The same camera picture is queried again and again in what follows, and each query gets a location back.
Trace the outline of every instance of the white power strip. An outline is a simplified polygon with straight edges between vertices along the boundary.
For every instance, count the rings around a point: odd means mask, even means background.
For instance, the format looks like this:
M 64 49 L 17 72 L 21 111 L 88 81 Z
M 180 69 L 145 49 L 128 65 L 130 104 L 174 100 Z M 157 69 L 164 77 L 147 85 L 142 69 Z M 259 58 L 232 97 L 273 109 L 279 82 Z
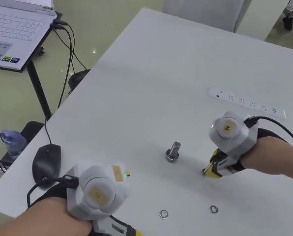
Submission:
M 221 100 L 221 101 L 237 104 L 241 107 L 245 107 L 248 109 L 263 112 L 263 113 L 270 115 L 270 116 L 273 116 L 273 117 L 286 119 L 285 110 L 278 108 L 278 107 L 268 106 L 263 103 L 258 103 L 252 99 L 247 99 L 245 97 L 239 97 L 239 96 L 234 95 L 231 92 L 224 91 L 219 88 L 209 88 L 207 93 L 209 96 L 216 98 L 218 100 Z

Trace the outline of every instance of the water bottle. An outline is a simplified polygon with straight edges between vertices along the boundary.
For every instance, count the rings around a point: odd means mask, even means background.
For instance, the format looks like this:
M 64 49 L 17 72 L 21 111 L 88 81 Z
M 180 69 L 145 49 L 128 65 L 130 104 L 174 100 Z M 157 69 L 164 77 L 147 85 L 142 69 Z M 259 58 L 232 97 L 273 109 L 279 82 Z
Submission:
M 26 139 L 18 131 L 14 130 L 3 130 L 0 135 L 11 158 L 13 160 L 17 159 L 27 145 Z

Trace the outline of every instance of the white laptop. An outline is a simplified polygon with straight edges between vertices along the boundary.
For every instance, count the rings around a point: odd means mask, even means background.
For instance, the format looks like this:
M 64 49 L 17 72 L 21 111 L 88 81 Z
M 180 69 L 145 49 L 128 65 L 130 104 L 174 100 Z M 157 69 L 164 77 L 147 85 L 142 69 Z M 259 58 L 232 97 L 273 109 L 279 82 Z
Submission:
M 21 70 L 56 17 L 53 0 L 0 0 L 0 68 Z

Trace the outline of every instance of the black mouse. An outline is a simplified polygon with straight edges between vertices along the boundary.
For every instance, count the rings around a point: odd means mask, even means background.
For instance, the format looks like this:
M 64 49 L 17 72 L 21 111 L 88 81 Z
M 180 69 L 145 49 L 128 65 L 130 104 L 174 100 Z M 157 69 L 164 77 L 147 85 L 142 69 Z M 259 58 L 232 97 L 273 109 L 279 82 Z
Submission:
M 61 147 L 48 144 L 40 147 L 33 160 L 32 173 L 35 183 L 41 180 L 58 178 L 61 167 Z M 54 182 L 46 181 L 41 188 L 49 188 Z

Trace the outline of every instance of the tiled floor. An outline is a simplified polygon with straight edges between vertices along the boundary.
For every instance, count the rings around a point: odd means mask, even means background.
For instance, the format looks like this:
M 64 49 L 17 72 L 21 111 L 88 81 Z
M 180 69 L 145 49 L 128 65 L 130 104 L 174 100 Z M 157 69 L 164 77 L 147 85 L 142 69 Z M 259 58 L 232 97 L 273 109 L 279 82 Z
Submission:
M 138 11 L 146 6 L 160 10 L 160 0 L 55 0 L 55 8 L 63 13 L 76 34 L 76 54 L 86 67 L 92 68 Z M 60 32 L 64 40 L 67 37 Z M 293 48 L 293 31 L 277 22 L 268 42 Z M 34 60 L 52 112 L 56 111 L 69 57 L 68 50 L 55 34 L 43 47 L 46 54 Z M 75 61 L 76 71 L 82 67 Z M 28 121 L 43 121 L 43 113 L 27 72 L 0 71 L 0 129 L 22 130 Z M 5 147 L 0 141 L 0 156 Z M 7 218 L 0 216 L 0 224 Z

